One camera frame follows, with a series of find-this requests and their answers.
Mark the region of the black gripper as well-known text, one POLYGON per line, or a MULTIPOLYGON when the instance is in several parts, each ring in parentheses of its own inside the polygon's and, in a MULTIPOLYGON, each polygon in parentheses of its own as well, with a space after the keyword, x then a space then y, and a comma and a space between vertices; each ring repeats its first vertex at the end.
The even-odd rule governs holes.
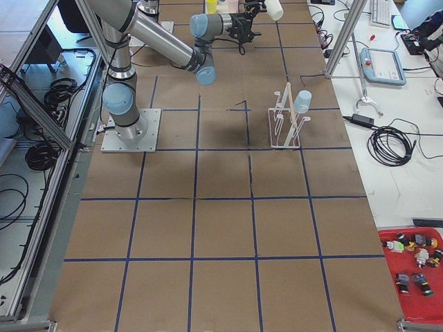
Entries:
POLYGON ((251 43, 258 36, 258 33, 252 31, 253 20, 257 14, 257 6, 247 6, 242 13, 230 14, 232 20, 230 37, 237 40, 239 47, 243 47, 246 43, 251 43))

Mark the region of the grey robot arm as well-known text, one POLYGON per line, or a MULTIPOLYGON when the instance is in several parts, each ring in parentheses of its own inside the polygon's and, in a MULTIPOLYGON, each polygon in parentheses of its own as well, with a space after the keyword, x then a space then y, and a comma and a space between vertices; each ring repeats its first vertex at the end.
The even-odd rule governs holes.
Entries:
POLYGON ((195 39, 189 46, 154 21, 152 14, 135 1, 88 1, 89 7, 102 23, 103 36, 110 52, 108 82, 103 88, 101 103, 114 120, 117 136, 131 141, 143 137, 147 122, 136 106, 136 70, 131 63, 129 38, 141 40, 151 49, 168 58, 177 68, 195 74, 199 84, 211 85, 216 80, 213 42, 228 35, 237 44, 252 42, 255 16, 266 11, 262 1, 247 1, 240 13, 201 13, 190 18, 190 33, 195 39))

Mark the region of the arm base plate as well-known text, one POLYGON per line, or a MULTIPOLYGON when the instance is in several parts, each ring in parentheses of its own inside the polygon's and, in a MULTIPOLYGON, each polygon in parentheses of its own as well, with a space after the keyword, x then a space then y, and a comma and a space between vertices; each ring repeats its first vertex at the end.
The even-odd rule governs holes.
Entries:
POLYGON ((105 153, 138 153, 156 151, 161 109, 139 109, 139 119, 130 127, 115 125, 112 116, 109 116, 101 152, 105 153))

